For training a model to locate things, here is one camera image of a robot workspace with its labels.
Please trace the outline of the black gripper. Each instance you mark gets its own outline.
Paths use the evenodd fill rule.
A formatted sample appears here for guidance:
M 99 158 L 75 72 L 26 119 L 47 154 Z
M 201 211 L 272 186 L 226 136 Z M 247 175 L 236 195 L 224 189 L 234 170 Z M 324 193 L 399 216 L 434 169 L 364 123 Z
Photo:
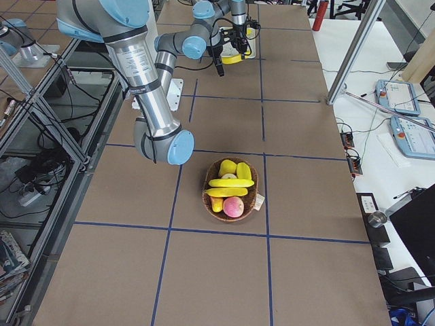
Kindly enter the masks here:
M 214 36 L 211 36 L 209 39 L 209 55 L 213 59 L 213 63 L 215 65 L 217 74 L 220 77 L 224 76 L 224 66 L 222 63 L 222 59 L 220 58 L 221 53 L 224 47 L 224 40 L 221 33 L 216 33 Z
M 240 54 L 245 54 L 248 50 L 248 42 L 245 39 L 246 15 L 233 16 L 233 28 L 236 31 L 237 50 Z

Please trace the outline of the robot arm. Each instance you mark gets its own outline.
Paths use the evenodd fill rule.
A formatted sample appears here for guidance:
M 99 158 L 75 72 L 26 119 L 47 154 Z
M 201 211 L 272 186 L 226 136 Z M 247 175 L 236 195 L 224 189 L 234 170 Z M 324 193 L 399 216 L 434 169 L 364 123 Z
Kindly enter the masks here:
M 196 60 L 208 53 L 218 75 L 223 76 L 220 54 L 225 41 L 218 21 L 231 15 L 229 40 L 239 53 L 244 53 L 248 47 L 247 6 L 244 1 L 195 1 L 190 28 L 157 37 L 155 56 L 146 41 L 152 13 L 148 1 L 57 3 L 59 31 L 83 41 L 105 44 L 112 64 L 137 99 L 142 112 L 134 127 L 137 150 L 154 162 L 182 165 L 192 155 L 194 136 L 173 117 L 167 100 L 177 57 L 183 54 Z
M 156 38 L 155 66 L 164 94 L 169 91 L 175 63 L 180 54 L 198 60 L 206 52 L 212 57 L 211 64 L 215 65 L 217 74 L 224 76 L 221 53 L 225 41 L 218 22 L 228 13 L 231 14 L 230 22 L 235 37 L 243 36 L 247 20 L 247 5 L 244 1 L 195 1 L 192 7 L 194 21 L 188 30 Z

